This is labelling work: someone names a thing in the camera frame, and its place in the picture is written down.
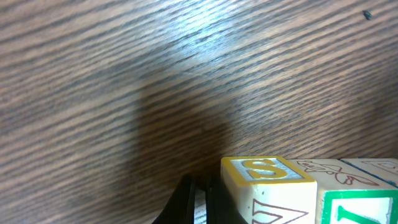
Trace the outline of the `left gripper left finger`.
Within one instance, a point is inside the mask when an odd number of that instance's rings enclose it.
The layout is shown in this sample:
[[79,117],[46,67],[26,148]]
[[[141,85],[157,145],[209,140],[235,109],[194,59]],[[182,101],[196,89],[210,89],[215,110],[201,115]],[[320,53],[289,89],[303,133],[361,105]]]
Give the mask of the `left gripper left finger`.
[[195,182],[184,175],[166,206],[152,224],[193,224],[195,208]]

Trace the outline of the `green block letter V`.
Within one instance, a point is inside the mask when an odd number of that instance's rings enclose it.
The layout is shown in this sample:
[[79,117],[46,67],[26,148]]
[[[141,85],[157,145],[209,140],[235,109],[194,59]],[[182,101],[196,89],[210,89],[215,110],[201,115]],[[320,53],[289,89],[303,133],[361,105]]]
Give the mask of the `green block letter V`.
[[397,224],[397,187],[338,159],[291,159],[317,182],[315,222]]

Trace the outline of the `wooden block letter W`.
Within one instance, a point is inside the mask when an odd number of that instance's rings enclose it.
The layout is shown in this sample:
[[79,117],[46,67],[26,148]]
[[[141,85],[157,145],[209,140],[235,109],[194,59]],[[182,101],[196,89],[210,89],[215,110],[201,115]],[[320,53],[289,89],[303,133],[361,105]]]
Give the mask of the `wooden block letter W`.
[[315,223],[317,182],[283,157],[224,157],[221,179],[248,224]]

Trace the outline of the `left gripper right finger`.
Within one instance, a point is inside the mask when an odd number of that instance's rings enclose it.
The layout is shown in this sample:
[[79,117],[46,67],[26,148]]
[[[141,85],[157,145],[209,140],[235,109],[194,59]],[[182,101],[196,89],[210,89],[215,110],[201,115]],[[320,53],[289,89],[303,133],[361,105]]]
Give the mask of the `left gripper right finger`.
[[211,176],[208,179],[205,199],[207,224],[247,224],[219,177]]

